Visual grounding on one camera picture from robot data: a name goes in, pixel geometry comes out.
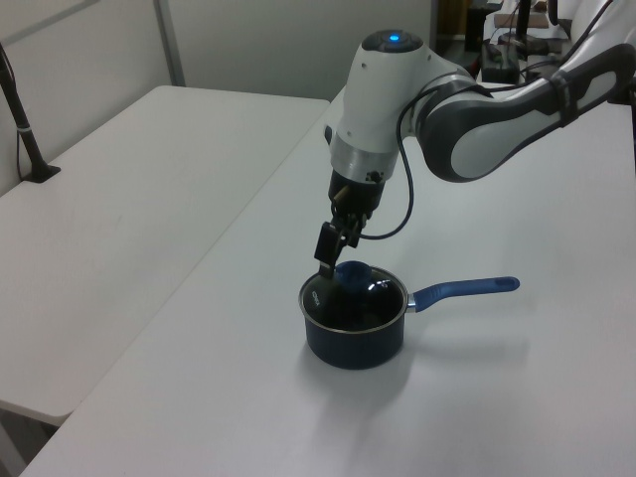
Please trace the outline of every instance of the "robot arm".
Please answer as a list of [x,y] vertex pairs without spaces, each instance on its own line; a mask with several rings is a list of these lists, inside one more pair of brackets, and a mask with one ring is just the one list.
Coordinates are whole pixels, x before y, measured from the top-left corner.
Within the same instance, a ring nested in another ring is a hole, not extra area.
[[[600,10],[600,0],[586,1]],[[352,63],[344,113],[330,142],[333,219],[316,247],[320,273],[332,276],[341,249],[358,244],[379,205],[398,159],[398,127],[402,137],[417,137],[426,164],[441,179],[468,182],[490,174],[629,84],[636,70],[634,19],[636,2],[613,2],[551,78],[503,98],[492,97],[414,35],[368,37]],[[407,106],[412,114],[398,126]]]

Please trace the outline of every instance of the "white folding table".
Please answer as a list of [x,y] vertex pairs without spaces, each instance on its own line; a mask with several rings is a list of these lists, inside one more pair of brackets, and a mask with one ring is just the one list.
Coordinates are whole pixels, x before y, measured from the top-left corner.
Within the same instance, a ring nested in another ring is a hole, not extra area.
[[61,424],[327,104],[158,87],[0,198],[0,408]]

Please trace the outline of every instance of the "white wall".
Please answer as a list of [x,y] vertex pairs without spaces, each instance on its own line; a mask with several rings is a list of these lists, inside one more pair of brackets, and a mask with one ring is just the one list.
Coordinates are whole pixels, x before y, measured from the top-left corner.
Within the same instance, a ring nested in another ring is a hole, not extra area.
[[429,42],[436,16],[436,0],[165,3],[186,85],[330,100],[367,35],[402,28]]
[[[0,3],[2,15],[10,15],[15,1]],[[47,162],[154,86],[170,83],[152,0],[100,0],[5,50]],[[0,95],[0,195],[18,183],[15,132]]]

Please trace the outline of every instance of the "blue saucepan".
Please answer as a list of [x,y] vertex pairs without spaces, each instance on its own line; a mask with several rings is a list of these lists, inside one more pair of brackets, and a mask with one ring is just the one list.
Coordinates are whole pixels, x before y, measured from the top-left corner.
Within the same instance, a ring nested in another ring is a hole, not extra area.
[[438,283],[408,294],[386,270],[347,261],[336,267],[333,279],[310,277],[298,301],[316,356],[338,368],[360,370],[381,365],[399,351],[405,312],[425,310],[451,296],[502,293],[519,285],[517,278],[501,276]]

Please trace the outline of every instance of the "saucepan handle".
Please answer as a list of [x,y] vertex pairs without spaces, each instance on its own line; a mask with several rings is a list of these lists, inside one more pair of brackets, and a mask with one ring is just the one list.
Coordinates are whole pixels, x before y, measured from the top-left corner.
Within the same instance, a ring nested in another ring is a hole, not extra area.
[[422,311],[444,298],[451,296],[483,295],[504,293],[519,288],[520,282],[514,276],[499,276],[479,280],[449,281],[437,283],[414,292],[408,299],[407,311]]

